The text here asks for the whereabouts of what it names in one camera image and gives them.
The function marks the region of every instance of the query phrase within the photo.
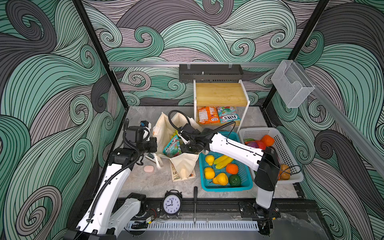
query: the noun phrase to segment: snack bag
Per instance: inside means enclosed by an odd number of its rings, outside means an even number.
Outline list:
[[[241,120],[235,107],[217,107],[217,112],[220,123]]]
[[[199,107],[197,108],[199,113],[200,124],[219,123],[218,114],[215,107]]]
[[[181,154],[180,140],[177,135],[169,141],[168,145],[164,148],[163,153],[168,157],[176,157]]]

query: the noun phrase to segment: pink sponge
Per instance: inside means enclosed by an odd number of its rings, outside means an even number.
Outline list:
[[[144,172],[151,173],[154,171],[155,171],[155,168],[152,165],[145,165],[144,166]]]

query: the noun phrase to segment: teal basket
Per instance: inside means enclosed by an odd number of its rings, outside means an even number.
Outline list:
[[[228,136],[229,132],[220,132],[223,136]],[[229,135],[229,139],[232,139],[234,141],[240,142],[239,136],[232,132]],[[217,152],[209,152],[210,155],[213,155],[216,158],[222,156],[221,153]],[[236,164],[239,167],[239,172],[237,175],[241,179],[241,186],[240,187],[232,187],[229,185],[229,183],[225,186],[213,184],[212,179],[205,179],[204,177],[204,169],[206,167],[211,167],[215,171],[215,176],[217,176],[219,173],[225,173],[228,178],[231,176],[231,174],[227,173],[225,171],[225,168],[223,169],[216,169],[215,165],[209,166],[208,163],[205,161],[205,155],[200,153],[199,155],[199,163],[200,163],[200,177],[201,177],[201,186],[203,189],[207,192],[238,192],[238,191],[244,191],[249,190],[253,186],[253,181],[251,177],[251,173],[249,172],[249,167],[246,166],[244,163],[239,162],[237,160],[233,160],[232,163]]]

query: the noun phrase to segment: gray marble floor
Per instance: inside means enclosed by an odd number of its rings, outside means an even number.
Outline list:
[[[140,121],[147,120],[154,126],[159,118],[161,112],[168,114],[171,110],[180,110],[193,117],[193,107],[130,107],[127,118],[130,119],[130,126],[137,126]],[[238,108],[240,115],[243,114],[244,108]],[[242,128],[244,127],[266,127],[265,120],[259,107],[249,107],[246,117],[243,121]],[[117,148],[122,141],[122,132],[120,133],[115,148]],[[194,186],[198,187],[198,197],[206,198],[254,198],[256,197],[256,186],[247,191],[241,192],[206,192],[201,187],[199,161],[196,162],[195,171],[196,178],[184,181],[172,182],[171,172],[169,167],[169,160],[164,159],[164,167],[157,169],[156,165],[148,159],[144,159],[144,165],[153,165],[155,171],[153,173],[145,173],[144,166],[135,165],[130,176],[124,183],[119,197],[126,197],[131,192],[145,194],[147,197],[163,197],[165,192],[171,189],[176,189],[182,192],[183,197],[193,197]],[[276,198],[296,198],[297,194],[292,184],[278,185],[275,191]]]

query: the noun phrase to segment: swirl pattern wall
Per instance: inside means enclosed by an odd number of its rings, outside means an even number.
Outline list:
[[[124,108],[89,43],[72,0],[0,2],[2,239],[61,239],[91,198]]]
[[[83,0],[109,61],[225,62],[287,59],[317,2]],[[193,86],[178,83],[176,68],[114,71],[120,72],[129,105],[193,104]],[[251,105],[261,105],[272,86],[273,71],[244,72]]]
[[[384,155],[383,9],[382,1],[330,2],[296,60]],[[267,111],[334,238],[383,239],[384,180],[320,101],[310,95],[288,109],[276,94]]]

